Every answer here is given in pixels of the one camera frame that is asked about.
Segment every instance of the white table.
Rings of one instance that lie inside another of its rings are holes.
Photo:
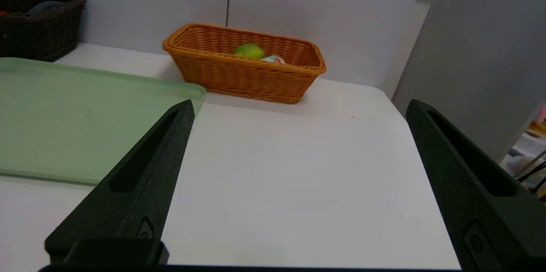
[[[168,56],[104,46],[60,62],[180,78]],[[47,265],[44,239],[90,189],[0,177],[0,270]],[[459,268],[400,113],[322,79],[296,105],[208,94],[162,241],[170,264]]]

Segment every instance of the green tray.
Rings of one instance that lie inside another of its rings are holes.
[[[203,87],[0,58],[0,173],[95,184],[167,109]]]

